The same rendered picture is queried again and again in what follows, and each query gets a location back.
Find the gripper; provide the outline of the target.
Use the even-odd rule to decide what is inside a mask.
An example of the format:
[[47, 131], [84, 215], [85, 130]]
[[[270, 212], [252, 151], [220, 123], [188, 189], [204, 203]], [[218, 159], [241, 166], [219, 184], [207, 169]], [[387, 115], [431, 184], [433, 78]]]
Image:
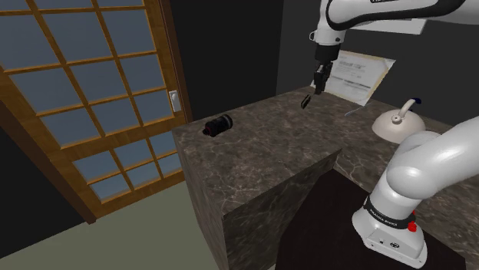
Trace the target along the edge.
[[321, 94], [324, 91], [324, 83], [330, 77], [333, 61], [339, 56], [339, 45], [320, 45], [315, 48], [315, 60], [320, 65], [314, 73], [314, 94]]

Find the cream framed printed document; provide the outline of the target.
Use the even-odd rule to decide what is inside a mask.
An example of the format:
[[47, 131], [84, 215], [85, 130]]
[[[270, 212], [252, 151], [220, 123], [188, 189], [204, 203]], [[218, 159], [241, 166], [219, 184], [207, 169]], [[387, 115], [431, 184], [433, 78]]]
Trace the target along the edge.
[[394, 63], [392, 59], [341, 50], [332, 62], [324, 93], [364, 106]]

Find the white sheet of paper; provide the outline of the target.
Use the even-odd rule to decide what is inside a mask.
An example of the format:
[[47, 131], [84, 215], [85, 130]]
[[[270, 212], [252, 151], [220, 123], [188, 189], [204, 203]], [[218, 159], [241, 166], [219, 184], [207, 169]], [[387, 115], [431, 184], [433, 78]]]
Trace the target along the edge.
[[383, 20], [363, 23], [353, 27], [354, 30], [381, 31], [398, 34], [420, 35], [426, 24], [425, 19]]

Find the wooden door with glass panes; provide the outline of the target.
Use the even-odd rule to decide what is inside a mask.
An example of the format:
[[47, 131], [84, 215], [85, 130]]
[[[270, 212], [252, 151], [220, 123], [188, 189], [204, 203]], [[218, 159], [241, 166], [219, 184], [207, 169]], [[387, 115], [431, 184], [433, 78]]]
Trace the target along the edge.
[[171, 0], [0, 0], [0, 128], [86, 222], [183, 180]]

